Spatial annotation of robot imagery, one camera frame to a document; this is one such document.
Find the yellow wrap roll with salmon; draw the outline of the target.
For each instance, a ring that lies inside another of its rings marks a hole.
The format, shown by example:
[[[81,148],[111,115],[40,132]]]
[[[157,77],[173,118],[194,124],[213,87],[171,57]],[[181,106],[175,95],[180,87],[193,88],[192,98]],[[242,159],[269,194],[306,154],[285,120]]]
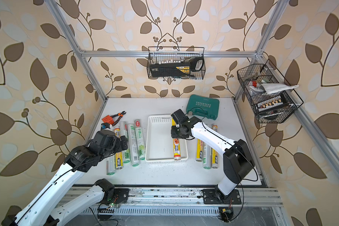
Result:
[[[174,160],[181,160],[181,150],[180,150],[180,142],[178,138],[173,139],[173,152],[174,152]]]

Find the white perforated plastic basket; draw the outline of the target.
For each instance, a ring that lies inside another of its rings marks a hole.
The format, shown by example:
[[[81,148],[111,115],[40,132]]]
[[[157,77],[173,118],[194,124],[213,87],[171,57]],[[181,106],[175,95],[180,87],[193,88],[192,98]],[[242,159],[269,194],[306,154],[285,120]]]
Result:
[[[172,117],[170,115],[151,115],[147,125],[146,157],[148,163],[175,162],[173,138],[171,137]],[[188,159],[186,140],[179,139],[181,160]]]

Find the green white wrap roll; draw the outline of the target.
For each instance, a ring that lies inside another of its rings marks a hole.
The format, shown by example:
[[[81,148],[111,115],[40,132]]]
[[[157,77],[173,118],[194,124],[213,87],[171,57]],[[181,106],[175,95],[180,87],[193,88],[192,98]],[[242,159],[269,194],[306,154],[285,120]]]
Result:
[[[127,126],[128,126],[128,135],[129,135],[131,164],[132,164],[132,167],[136,167],[139,165],[139,157],[138,157],[138,150],[137,150],[135,127],[133,123],[129,123]]]
[[[127,131],[127,122],[120,122],[120,135],[125,136],[128,144],[128,131]],[[130,150],[127,148],[125,151],[122,151],[123,163],[130,163]]]
[[[143,134],[143,130],[141,127],[140,119],[136,119],[134,121],[134,127],[135,127],[135,135],[136,135],[136,140],[137,140],[138,157],[140,160],[145,160],[146,147],[145,147],[144,134]]]

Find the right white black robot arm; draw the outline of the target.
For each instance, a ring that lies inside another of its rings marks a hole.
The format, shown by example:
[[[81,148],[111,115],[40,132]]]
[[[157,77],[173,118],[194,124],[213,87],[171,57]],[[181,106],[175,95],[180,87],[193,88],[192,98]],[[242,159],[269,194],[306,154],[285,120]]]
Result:
[[[199,139],[222,155],[224,178],[215,187],[215,197],[225,201],[232,191],[255,169],[255,164],[247,143],[240,139],[229,139],[208,127],[197,117],[189,118],[179,109],[171,114],[175,125],[171,127],[171,137]]]

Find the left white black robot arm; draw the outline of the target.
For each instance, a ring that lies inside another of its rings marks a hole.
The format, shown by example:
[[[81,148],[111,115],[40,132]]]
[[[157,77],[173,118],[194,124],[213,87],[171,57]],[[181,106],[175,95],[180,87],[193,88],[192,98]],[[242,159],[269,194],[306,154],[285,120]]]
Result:
[[[25,208],[10,206],[1,225],[63,226],[96,203],[118,204],[122,196],[107,179],[96,181],[87,192],[63,205],[59,202],[90,168],[127,148],[125,136],[118,137],[111,130],[97,132],[93,139],[69,153],[55,176]]]

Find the yellow wrap roll left group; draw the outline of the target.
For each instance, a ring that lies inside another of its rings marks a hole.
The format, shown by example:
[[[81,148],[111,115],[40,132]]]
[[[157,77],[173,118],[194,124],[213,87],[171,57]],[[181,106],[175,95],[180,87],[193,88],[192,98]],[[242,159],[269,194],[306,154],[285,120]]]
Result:
[[[119,126],[114,127],[114,133],[116,134],[116,136],[118,138],[120,138],[121,134],[120,134],[120,127]],[[122,151],[119,151],[115,154],[115,168],[116,168],[116,170],[123,169]]]

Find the silver green wrap roll right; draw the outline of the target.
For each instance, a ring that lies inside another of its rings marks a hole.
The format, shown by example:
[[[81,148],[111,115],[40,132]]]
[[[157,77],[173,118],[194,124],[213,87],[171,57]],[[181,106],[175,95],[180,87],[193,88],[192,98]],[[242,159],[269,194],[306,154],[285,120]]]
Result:
[[[204,143],[203,145],[203,168],[204,169],[211,169],[211,147]]]

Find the black yellow tool in basket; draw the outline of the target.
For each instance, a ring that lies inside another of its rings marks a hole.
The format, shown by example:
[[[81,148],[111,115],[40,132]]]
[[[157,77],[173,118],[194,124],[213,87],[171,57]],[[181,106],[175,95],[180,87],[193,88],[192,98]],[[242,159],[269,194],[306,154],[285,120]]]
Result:
[[[149,63],[149,77],[174,77],[181,79],[202,78],[205,71],[204,57],[180,57],[179,59],[156,60]]]

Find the white paper in basket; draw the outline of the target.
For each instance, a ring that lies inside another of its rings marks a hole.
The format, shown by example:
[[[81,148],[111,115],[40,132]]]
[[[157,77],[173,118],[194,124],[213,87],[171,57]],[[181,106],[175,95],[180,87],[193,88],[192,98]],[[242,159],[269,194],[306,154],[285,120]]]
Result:
[[[280,83],[264,83],[259,86],[259,88],[267,94],[275,94],[285,90],[296,89],[298,87],[299,85],[288,86]]]

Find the green plastic tool case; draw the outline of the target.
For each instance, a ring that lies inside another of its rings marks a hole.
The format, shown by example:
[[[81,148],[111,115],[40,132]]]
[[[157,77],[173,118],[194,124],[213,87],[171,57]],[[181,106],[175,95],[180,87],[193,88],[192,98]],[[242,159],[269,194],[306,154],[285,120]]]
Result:
[[[205,98],[199,95],[191,95],[186,107],[186,113],[216,120],[218,117],[219,104],[220,101],[215,98]]]

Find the orange black cutting pliers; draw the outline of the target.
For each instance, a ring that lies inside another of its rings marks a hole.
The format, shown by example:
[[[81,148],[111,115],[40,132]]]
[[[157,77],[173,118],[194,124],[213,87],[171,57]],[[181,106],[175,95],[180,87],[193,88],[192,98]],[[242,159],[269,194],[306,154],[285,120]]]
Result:
[[[115,126],[125,114],[126,114],[126,111],[122,111],[121,113],[118,113],[116,115],[111,115],[111,118],[113,121],[112,125]]]

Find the drill bit set box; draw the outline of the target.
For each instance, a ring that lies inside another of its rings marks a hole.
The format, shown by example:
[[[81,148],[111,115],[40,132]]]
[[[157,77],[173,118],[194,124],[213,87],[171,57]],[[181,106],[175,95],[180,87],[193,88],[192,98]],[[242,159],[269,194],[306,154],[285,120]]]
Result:
[[[278,108],[281,108],[288,104],[284,95],[278,95],[276,97],[267,99],[260,103],[257,103],[256,107],[259,113],[264,113],[268,111],[272,111]]]

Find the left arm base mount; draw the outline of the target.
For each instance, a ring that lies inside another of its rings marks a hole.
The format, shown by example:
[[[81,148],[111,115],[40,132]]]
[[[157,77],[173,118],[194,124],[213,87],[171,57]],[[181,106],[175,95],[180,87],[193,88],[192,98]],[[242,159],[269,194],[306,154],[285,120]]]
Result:
[[[129,189],[113,188],[104,192],[104,197],[98,204],[120,204],[126,203],[129,197]]]

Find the aluminium front rail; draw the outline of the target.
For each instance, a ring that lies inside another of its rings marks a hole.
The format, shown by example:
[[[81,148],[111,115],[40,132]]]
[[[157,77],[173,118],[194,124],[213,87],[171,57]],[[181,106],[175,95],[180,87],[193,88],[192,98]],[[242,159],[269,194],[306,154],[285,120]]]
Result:
[[[207,205],[202,190],[210,187],[129,187],[129,197],[122,206],[218,206],[218,207],[283,207],[280,194],[274,188],[238,187],[241,205]]]

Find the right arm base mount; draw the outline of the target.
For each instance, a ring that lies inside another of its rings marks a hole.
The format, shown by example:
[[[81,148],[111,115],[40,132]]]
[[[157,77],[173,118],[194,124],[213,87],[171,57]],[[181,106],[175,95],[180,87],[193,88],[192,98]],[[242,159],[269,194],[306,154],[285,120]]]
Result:
[[[204,204],[207,205],[241,205],[242,200],[240,193],[237,189],[234,189],[230,194],[224,195],[216,189],[204,189],[202,190],[202,197]]]

